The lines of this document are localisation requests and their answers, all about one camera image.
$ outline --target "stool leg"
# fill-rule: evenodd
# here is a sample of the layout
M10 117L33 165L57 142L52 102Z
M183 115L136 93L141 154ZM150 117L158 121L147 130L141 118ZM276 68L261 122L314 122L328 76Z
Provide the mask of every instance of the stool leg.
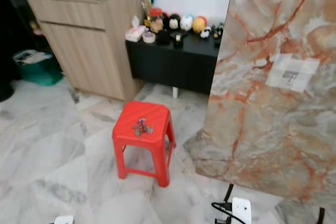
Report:
M169 171L163 148L157 148L152 152L157 183L161 187L169 185Z
M175 135L174 135L174 130L173 130L173 123L172 123L171 118L169 118L169 121L168 121L167 136L169 138L170 143L173 145L173 147L176 147Z
M115 162L117 163L118 168L118 177L119 178L126 178L126 168L125 168L125 161L124 161L124 154L122 151L122 146L116 144L113 141L114 145L114 154L115 154Z

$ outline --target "cabinet door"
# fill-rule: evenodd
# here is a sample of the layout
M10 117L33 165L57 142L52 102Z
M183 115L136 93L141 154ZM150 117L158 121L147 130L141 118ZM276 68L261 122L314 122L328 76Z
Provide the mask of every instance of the cabinet door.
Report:
M41 26L76 88L123 99L118 67L103 30L50 23Z

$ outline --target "red plastic stool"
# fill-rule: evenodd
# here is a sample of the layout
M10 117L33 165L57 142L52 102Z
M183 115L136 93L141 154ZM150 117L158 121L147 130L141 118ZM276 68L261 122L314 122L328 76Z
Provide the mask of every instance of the red plastic stool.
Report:
M134 126L141 118L145 119L146 126L152 127L152 133L136 135ZM168 160L164 144L165 135L168 135L170 141ZM176 143L170 111L166 106L147 102L127 103L114 126L112 140L119 178L125 178L127 173L136 173L157 178L159 186L165 187L169 184L169 162ZM155 174L126 168L123 157L126 145L149 150L152 153Z

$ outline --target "table leg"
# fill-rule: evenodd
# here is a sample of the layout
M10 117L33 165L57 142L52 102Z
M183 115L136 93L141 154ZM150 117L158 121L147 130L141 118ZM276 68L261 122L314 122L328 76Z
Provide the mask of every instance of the table leg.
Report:
M179 89L177 87L173 87L173 98L177 98L179 95Z

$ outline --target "white marble floor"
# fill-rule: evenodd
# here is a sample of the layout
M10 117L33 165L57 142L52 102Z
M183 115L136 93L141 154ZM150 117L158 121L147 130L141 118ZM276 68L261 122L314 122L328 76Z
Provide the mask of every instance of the white marble floor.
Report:
M53 87L19 81L0 103L0 223L46 224L72 214L77 224L214 223L212 209L228 184L195 174L192 154L202 128L207 96L146 84L136 100L166 105L177 148L170 185L130 174L120 180L111 131L123 103L75 93L67 80ZM148 152L125 151L127 164L151 169ZM317 209L235 186L232 196L252 203L255 223L314 223ZM327 213L328 222L335 215Z

